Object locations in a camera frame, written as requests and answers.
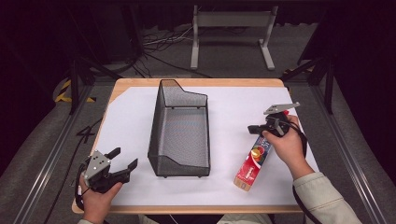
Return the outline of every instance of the white paper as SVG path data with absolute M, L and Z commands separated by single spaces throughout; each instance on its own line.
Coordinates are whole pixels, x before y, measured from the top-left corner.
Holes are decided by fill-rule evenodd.
M 185 87 L 207 94 L 211 171 L 206 177 L 157 177 L 149 163 L 149 137 L 157 87 L 132 87 L 108 107 L 96 149 L 121 153 L 112 160 L 110 172 L 123 170 L 134 159 L 131 173 L 113 205 L 295 205 L 289 169 L 272 150 L 250 191 L 233 180 L 258 135 L 248 125 L 265 123 L 271 105 L 291 104 L 286 88 L 274 87 Z M 309 164 L 318 170 L 308 146 Z

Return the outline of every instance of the wire mesh container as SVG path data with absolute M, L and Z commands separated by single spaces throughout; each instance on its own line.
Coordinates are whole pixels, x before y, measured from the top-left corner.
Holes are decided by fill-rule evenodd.
M 207 176 L 209 151 L 207 96 L 161 80 L 148 147 L 155 175 Z

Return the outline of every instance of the black curtain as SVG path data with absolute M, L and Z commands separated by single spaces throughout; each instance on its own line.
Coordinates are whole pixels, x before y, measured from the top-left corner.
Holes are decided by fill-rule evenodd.
M 65 78 L 68 61 L 46 18 L 33 1 L 0 7 L 0 174 L 55 106 L 52 93 Z
M 334 75 L 365 140 L 396 185 L 396 5 L 375 1 L 349 9 L 350 35 L 335 62 Z

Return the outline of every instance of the black cable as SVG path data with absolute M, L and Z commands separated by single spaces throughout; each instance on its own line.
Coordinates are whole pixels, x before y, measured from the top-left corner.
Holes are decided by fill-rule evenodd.
M 78 23 L 75 19 L 75 17 L 73 16 L 73 13 L 70 11 L 69 7 L 66 7 L 66 10 L 68 12 L 68 14 L 70 15 L 70 18 L 72 19 L 74 25 L 76 26 L 76 29 L 78 30 L 78 33 L 81 35 L 82 39 L 84 40 L 84 42 L 87 44 L 88 49 L 90 50 L 91 54 L 93 55 L 93 57 L 96 59 L 97 62 L 99 62 L 98 58 L 96 57 L 95 52 L 93 51 L 90 41 L 88 41 L 87 37 L 82 33 L 82 31 L 79 29 L 78 27 Z
M 188 31 L 189 29 L 186 29 L 186 30 L 183 30 L 183 31 L 178 31 L 179 34 L 177 34 L 177 35 L 183 35 L 183 34 L 186 33 L 186 31 Z M 162 33 L 165 33 L 165 34 L 163 35 L 163 37 L 159 38 L 157 35 L 162 34 Z M 155 42 L 155 41 L 157 41 L 157 40 L 164 39 L 164 38 L 165 38 L 168 34 L 170 34 L 170 33 L 171 33 L 170 31 L 159 31 L 159 32 L 154 32 L 154 33 L 151 33 L 151 34 L 144 35 L 143 38 L 148 37 L 149 39 L 147 40 L 147 42 Z M 151 38 L 150 38 L 151 35 L 154 35 L 156 38 L 155 38 L 155 39 L 151 39 Z
M 143 63 L 143 61 L 140 60 L 140 59 L 137 59 L 137 60 L 138 60 L 139 62 L 142 63 L 143 67 L 145 67 L 145 69 L 148 71 L 146 74 L 148 74 L 148 75 L 151 77 L 151 73 L 150 73 L 149 69 L 145 66 L 145 64 Z
M 90 162 L 90 158 L 89 157 L 87 160 L 85 160 L 84 162 L 82 162 L 79 167 L 78 167 L 78 172 L 76 175 L 76 183 L 79 183 L 79 179 L 81 177 L 82 172 L 84 172 L 84 170 L 87 169 L 88 164 Z M 84 211 L 84 203 L 82 202 L 82 194 L 78 194 L 78 184 L 75 185 L 75 201 L 76 201 L 76 205 L 79 209 L 81 209 L 82 211 Z
M 202 77 L 209 77 L 209 78 L 212 78 L 211 76 L 205 75 L 205 74 L 203 74 L 203 73 L 191 71 L 190 69 L 183 68 L 183 67 L 179 67 L 179 66 L 173 65 L 173 64 L 171 64 L 171 63 L 167 63 L 167 62 L 165 62 L 165 61 L 163 61 L 163 60 L 161 60 L 161 59 L 159 59 L 159 58 L 157 58 L 157 57 L 155 57 L 155 56 L 152 56 L 151 54 L 147 54 L 147 53 L 144 53 L 144 54 L 147 55 L 147 56 L 149 56 L 149 57 L 151 57 L 151 58 L 153 58 L 153 59 L 155 59 L 155 60 L 157 60 L 157 61 L 160 61 L 160 62 L 162 62 L 162 63 L 165 63 L 165 64 L 167 64 L 167 65 L 169 65 L 169 66 L 172 66 L 172 67 L 174 67 L 174 68 L 177 68 L 177 69 L 180 69 L 180 70 L 183 70 L 183 71 L 187 71 L 187 72 L 189 72 L 189 73 L 193 73 L 193 74 L 196 74 L 196 75 L 200 75 L 200 76 L 202 76 Z
M 116 68 L 116 69 L 113 69 L 113 70 L 110 70 L 110 69 L 108 69 L 108 70 L 110 70 L 110 71 L 113 72 L 113 73 L 120 74 L 120 73 L 123 73 L 123 72 L 125 72 L 126 70 L 130 69 L 130 68 L 134 65 L 134 63 L 135 63 L 135 61 L 134 61 L 134 62 L 128 62 L 128 63 L 125 64 L 123 67 Z M 94 73 L 96 76 L 98 76 L 98 77 L 107 76 L 106 74 L 104 74 L 104 73 L 102 73 L 102 72 L 100 72 L 100 71 L 98 71 L 98 72 L 93 71 L 93 73 Z
M 134 71 L 136 73 L 138 73 L 142 78 L 146 78 L 139 70 L 137 70 L 134 66 L 132 66 L 132 68 L 134 69 Z
M 223 28 L 223 31 L 233 33 L 235 35 L 241 35 L 247 30 L 247 27 L 234 27 L 234 28 Z
M 294 122 L 285 122 L 285 121 L 281 121 L 281 120 L 279 121 L 279 123 L 289 125 L 289 127 L 291 127 L 294 131 L 297 132 L 297 134 L 300 135 L 301 143 L 303 145 L 303 153 L 304 153 L 304 157 L 305 157 L 306 156 L 306 148 L 307 148 L 307 139 L 306 139 L 305 134 L 301 131 L 300 126 L 298 126 Z M 315 224 L 321 224 L 321 222 L 305 207 L 303 201 L 298 196 L 294 186 L 292 186 L 292 191 L 293 191 L 293 196 L 294 196 L 297 204 L 303 210 L 305 216 L 308 216 L 309 219 L 311 219 L 311 221 L 313 221 Z
M 148 35 L 143 35 L 143 41 L 146 43 L 156 41 L 158 40 L 158 36 L 155 34 L 148 34 Z
M 143 45 L 146 46 L 148 44 L 156 44 L 156 48 L 148 48 L 148 47 L 144 47 L 144 49 L 150 50 L 149 53 L 155 52 L 155 51 L 164 51 L 166 49 L 168 49 L 169 47 L 171 47 L 174 44 L 180 43 L 183 40 L 186 39 L 186 37 L 183 37 L 184 35 L 189 35 L 191 32 L 191 28 L 184 30 L 184 31 L 180 31 L 178 32 L 173 32 L 171 34 L 171 32 L 167 32 L 165 35 L 163 35 L 163 37 L 152 40 L 150 42 L 144 43 Z
M 88 59 L 88 58 L 84 58 L 84 57 L 79 56 L 79 57 L 78 57 L 78 61 L 79 61 L 79 62 L 83 62 L 83 63 L 89 65 L 90 67 L 93 67 L 93 68 L 95 68 L 96 70 L 100 71 L 101 73 L 104 73 L 104 74 L 106 74 L 107 76 L 112 77 L 112 78 L 114 78 L 114 79 L 116 79 L 116 80 L 119 79 L 119 78 L 123 78 L 122 76 L 120 76 L 120 75 L 118 75 L 118 74 L 116 74 L 116 73 L 114 73 L 114 72 L 108 70 L 106 67 L 103 67 L 103 66 L 101 66 L 101 65 L 99 65 L 99 64 L 97 64 L 97 63 L 92 62 L 92 61 L 91 61 L 90 59 Z
M 81 196 L 84 195 L 89 189 L 91 188 L 87 188 L 86 190 L 84 190 L 84 192 L 81 193 Z
M 55 200 L 53 201 L 52 206 L 51 206 L 49 212 L 47 213 L 46 220 L 44 221 L 45 224 L 49 221 L 50 215 L 52 214 L 52 211 L 53 211 L 53 209 L 55 208 L 56 203 L 58 202 L 59 196 L 61 195 L 62 189 L 64 188 L 64 183 L 66 182 L 66 179 L 67 179 L 67 177 L 68 177 L 68 175 L 69 175 L 70 168 L 71 168 L 71 166 L 72 166 L 72 164 L 73 164 L 74 158 L 76 157 L 76 154 L 77 154 L 77 151 L 78 151 L 79 146 L 81 145 L 81 143 L 82 143 L 82 141 L 83 141 L 84 139 L 88 139 L 88 137 L 90 136 L 90 133 L 91 133 L 91 129 L 92 129 L 96 124 L 98 124 L 101 120 L 102 120 L 102 119 L 99 119 L 99 120 L 97 120 L 92 126 L 88 126 L 88 127 L 86 128 L 86 129 L 88 129 L 88 130 L 82 135 L 81 139 L 79 139 L 78 144 L 77 144 L 77 146 L 76 146 L 76 148 L 75 148 L 75 150 L 74 150 L 74 152 L 73 152 L 72 158 L 70 159 L 69 165 L 67 166 L 66 174 L 64 175 L 64 180 L 63 180 L 63 182 L 62 182 L 61 188 L 58 190 L 58 193 L 56 194 Z
M 148 77 L 152 77 L 151 73 L 149 72 L 149 70 L 147 68 L 146 69 L 148 70 L 148 73 L 145 70 L 143 70 L 141 67 L 139 67 L 138 65 L 136 65 L 136 67 L 134 67 L 134 69 L 141 71 L 142 73 L 148 75 Z

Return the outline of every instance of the metal stand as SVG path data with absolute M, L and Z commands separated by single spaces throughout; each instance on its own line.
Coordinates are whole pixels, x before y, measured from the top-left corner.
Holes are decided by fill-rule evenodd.
M 324 104 L 326 106 L 327 111 L 329 114 L 332 114 L 332 85 L 334 80 L 334 58 L 316 58 L 312 61 L 309 61 L 291 72 L 288 72 L 286 75 L 282 76 L 280 79 L 285 82 L 292 77 L 295 77 L 301 74 L 305 69 L 308 69 L 312 66 L 314 70 L 312 71 L 311 75 L 309 75 L 307 81 L 310 86 L 317 86 L 323 77 L 327 74 L 326 77 L 326 88 L 324 94 Z
M 72 108 L 70 109 L 70 115 L 72 115 L 79 104 L 79 91 L 78 91 L 78 83 L 79 78 L 81 79 L 84 85 L 92 86 L 95 82 L 95 78 L 93 76 L 90 68 L 93 67 L 101 73 L 113 77 L 114 79 L 122 78 L 116 73 L 108 70 L 100 64 L 94 63 L 93 61 L 83 58 L 79 55 L 76 56 L 75 60 L 70 64 L 70 80 L 71 80 L 71 88 L 72 88 Z
M 259 44 L 268 70 L 275 70 L 270 51 L 268 50 L 268 41 L 274 27 L 276 12 L 277 7 L 273 7 L 271 11 L 260 12 L 208 12 L 198 11 L 198 6 L 194 6 L 191 69 L 198 68 L 198 27 L 246 26 L 265 27 L 265 37 L 264 39 L 259 39 Z

